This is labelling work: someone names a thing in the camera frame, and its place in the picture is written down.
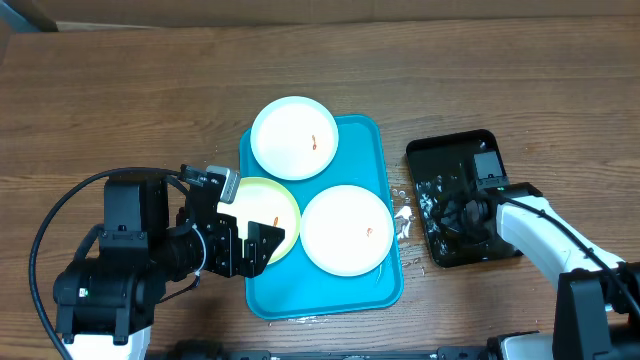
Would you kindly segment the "yellow-green plate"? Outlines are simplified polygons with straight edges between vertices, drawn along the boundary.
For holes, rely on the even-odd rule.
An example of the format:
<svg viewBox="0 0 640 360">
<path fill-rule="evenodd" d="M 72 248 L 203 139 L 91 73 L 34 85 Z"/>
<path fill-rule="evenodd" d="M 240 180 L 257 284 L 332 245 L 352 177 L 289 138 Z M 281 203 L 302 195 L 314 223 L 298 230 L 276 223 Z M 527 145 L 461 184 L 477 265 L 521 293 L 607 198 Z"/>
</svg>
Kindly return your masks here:
<svg viewBox="0 0 640 360">
<path fill-rule="evenodd" d="M 300 231 L 300 209 L 293 195 L 280 183 L 263 177 L 242 178 L 234 201 L 220 202 L 219 213 L 236 218 L 238 235 L 248 238 L 248 222 L 274 226 L 285 231 L 269 265 L 282 259 L 295 245 Z"/>
</svg>

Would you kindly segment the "light blue plate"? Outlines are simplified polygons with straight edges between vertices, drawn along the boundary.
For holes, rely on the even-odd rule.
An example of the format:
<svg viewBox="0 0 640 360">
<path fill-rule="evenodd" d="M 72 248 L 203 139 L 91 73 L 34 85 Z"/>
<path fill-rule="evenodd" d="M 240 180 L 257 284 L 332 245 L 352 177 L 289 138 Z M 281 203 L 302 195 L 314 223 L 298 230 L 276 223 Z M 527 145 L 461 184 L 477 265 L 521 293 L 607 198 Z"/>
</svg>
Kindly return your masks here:
<svg viewBox="0 0 640 360">
<path fill-rule="evenodd" d="M 283 180 L 320 174 L 338 145 L 334 116 L 318 101 L 303 96 L 272 101 L 258 113 L 250 130 L 254 158 L 266 172 Z"/>
</svg>

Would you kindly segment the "white pink plate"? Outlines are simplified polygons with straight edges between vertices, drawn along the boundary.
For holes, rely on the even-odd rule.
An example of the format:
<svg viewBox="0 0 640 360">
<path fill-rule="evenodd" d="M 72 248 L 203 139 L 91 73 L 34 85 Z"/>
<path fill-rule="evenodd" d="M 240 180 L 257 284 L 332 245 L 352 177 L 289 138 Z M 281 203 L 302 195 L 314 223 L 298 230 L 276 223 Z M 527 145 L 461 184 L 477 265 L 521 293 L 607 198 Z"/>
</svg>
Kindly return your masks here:
<svg viewBox="0 0 640 360">
<path fill-rule="evenodd" d="M 363 275 L 390 252 L 394 225 L 386 204 L 373 192 L 338 185 L 317 194 L 301 218 L 300 240 L 309 259 L 335 276 Z"/>
</svg>

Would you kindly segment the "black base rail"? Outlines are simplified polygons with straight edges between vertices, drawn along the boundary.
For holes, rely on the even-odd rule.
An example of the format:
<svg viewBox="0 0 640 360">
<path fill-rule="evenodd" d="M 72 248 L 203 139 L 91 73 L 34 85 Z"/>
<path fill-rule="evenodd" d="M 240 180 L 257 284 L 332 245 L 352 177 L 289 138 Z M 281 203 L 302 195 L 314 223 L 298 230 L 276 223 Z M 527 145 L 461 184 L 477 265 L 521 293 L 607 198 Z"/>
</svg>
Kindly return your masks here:
<svg viewBox="0 0 640 360">
<path fill-rule="evenodd" d="M 498 360 L 495 351 L 484 346 L 444 346 L 437 350 L 370 351 L 370 352 L 285 352 L 268 350 L 225 350 L 221 344 L 187 340 L 163 354 L 148 355 L 148 359 L 162 360 Z"/>
</svg>

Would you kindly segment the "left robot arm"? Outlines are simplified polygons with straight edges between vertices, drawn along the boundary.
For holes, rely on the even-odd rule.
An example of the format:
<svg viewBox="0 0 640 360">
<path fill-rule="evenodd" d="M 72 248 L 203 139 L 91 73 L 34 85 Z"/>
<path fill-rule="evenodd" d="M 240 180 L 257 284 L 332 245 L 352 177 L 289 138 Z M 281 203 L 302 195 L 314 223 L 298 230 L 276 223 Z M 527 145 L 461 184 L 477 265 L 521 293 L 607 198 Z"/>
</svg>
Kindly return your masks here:
<svg viewBox="0 0 640 360">
<path fill-rule="evenodd" d="M 169 282 L 204 272 L 254 278 L 266 268 L 285 232 L 251 221 L 246 235 L 232 215 L 239 175 L 114 169 L 102 173 L 104 219 L 81 241 L 53 287 L 55 331 L 71 359 L 142 359 L 157 305 L 170 300 Z"/>
</svg>

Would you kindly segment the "black plastic tray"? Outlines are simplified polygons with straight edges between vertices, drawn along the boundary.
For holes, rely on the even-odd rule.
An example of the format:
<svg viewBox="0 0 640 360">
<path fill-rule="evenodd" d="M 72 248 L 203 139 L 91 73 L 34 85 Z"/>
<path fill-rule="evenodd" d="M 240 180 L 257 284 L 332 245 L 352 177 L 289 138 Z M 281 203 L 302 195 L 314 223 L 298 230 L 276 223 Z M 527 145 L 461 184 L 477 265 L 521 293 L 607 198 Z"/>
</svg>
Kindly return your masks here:
<svg viewBox="0 0 640 360">
<path fill-rule="evenodd" d="M 516 247 L 501 238 L 489 243 L 451 243 L 440 242 L 432 237 L 435 229 L 432 221 L 435 197 L 458 192 L 473 194 L 484 190 L 476 188 L 473 157 L 488 151 L 498 153 L 506 173 L 497 140 L 493 133 L 485 129 L 413 140 L 406 147 L 427 247 L 439 267 L 451 268 L 522 255 Z"/>
</svg>

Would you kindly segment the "teal plastic tray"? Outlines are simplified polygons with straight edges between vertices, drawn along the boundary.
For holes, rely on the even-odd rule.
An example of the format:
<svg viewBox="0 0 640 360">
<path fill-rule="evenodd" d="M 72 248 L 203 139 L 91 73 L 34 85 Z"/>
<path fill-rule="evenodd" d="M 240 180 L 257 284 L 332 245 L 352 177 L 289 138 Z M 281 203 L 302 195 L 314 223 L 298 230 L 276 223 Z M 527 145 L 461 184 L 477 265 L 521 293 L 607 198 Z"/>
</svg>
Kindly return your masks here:
<svg viewBox="0 0 640 360">
<path fill-rule="evenodd" d="M 375 194 L 393 211 L 389 181 L 377 124 L 361 114 L 335 118 L 339 144 L 330 165 L 305 180 L 287 181 L 266 172 L 255 159 L 250 131 L 239 145 L 240 171 L 244 177 L 262 177 L 283 185 L 301 210 L 321 191 L 337 185 L 354 185 Z M 308 317 L 393 305 L 404 290 L 398 241 L 391 237 L 388 255 L 373 270 L 359 276 L 332 275 L 306 255 L 297 241 L 281 260 L 245 281 L 246 302 L 251 311 L 265 320 Z"/>
</svg>

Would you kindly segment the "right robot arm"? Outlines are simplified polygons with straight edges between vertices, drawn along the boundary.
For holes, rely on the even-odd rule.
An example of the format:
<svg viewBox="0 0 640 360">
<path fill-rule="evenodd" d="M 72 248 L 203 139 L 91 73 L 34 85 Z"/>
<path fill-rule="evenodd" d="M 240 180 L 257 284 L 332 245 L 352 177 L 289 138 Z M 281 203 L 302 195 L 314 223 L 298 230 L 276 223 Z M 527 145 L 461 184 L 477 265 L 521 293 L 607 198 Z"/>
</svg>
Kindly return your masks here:
<svg viewBox="0 0 640 360">
<path fill-rule="evenodd" d="M 491 338 L 481 358 L 638 358 L 639 265 L 589 241 L 533 185 L 454 193 L 439 200 L 431 216 L 444 234 L 492 236 L 512 245 L 556 290 L 552 334 Z"/>
</svg>

